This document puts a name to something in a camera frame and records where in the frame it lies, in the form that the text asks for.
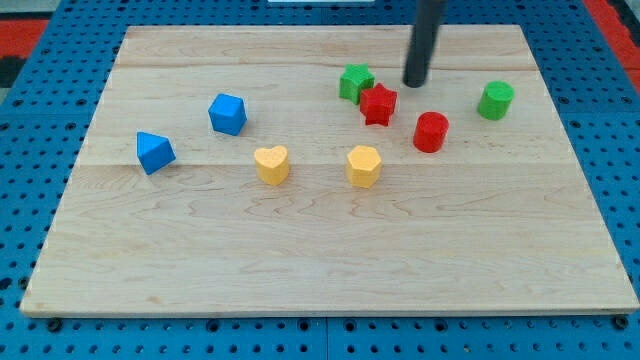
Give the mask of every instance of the yellow block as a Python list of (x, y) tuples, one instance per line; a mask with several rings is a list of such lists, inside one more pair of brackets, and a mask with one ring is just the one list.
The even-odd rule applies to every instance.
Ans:
[(287, 148), (278, 145), (271, 149), (259, 148), (253, 153), (258, 178), (269, 185), (277, 186), (289, 176)]
[(358, 145), (347, 155), (347, 179), (353, 186), (370, 188), (381, 170), (382, 158), (376, 148)]

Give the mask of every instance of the blue cube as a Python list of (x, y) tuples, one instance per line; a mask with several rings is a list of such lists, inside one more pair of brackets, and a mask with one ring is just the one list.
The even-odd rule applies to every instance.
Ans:
[(237, 136), (247, 121), (244, 102), (239, 97), (218, 94), (209, 107), (209, 118), (214, 131)]
[(138, 132), (138, 159), (147, 175), (165, 167), (176, 159), (169, 139), (164, 136)]

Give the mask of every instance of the red star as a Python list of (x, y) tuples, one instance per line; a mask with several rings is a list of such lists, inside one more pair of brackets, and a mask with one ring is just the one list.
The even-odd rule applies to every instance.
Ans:
[(360, 112), (364, 114), (366, 125), (389, 126), (389, 119), (396, 110), (398, 93), (378, 83), (371, 89), (362, 90)]

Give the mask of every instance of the toy block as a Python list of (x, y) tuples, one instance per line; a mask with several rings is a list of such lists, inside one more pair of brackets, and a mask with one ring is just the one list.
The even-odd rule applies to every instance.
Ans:
[(269, 185), (280, 185), (289, 176), (287, 148), (278, 145), (271, 149), (260, 148), (253, 153), (258, 178)]
[(478, 112), (485, 119), (500, 120), (507, 114), (514, 95), (511, 85), (503, 81), (492, 81), (484, 88)]
[(218, 94), (209, 107), (209, 118), (214, 131), (237, 136), (247, 121), (244, 101), (239, 97)]
[(418, 118), (413, 133), (413, 145), (422, 152), (437, 152), (442, 148), (448, 130), (449, 120), (446, 116), (437, 112), (426, 112)]
[(347, 179), (353, 186), (370, 188), (378, 181), (382, 170), (382, 158), (378, 150), (358, 145), (347, 155)]
[(138, 160), (147, 175), (162, 169), (176, 159), (169, 139), (139, 131), (137, 134)]
[(391, 115), (396, 110), (398, 93), (378, 83), (360, 94), (360, 112), (365, 116), (365, 125), (389, 126)]
[(345, 66), (345, 72), (340, 76), (340, 98), (349, 99), (355, 105), (360, 103), (362, 90), (373, 87), (375, 77), (369, 72), (367, 64)]

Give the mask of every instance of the black rod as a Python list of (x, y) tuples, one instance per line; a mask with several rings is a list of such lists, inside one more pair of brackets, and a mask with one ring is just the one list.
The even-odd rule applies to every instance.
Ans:
[(424, 85), (427, 79), (446, 0), (416, 0), (416, 3), (416, 23), (411, 31), (402, 78), (404, 84), (412, 88)]

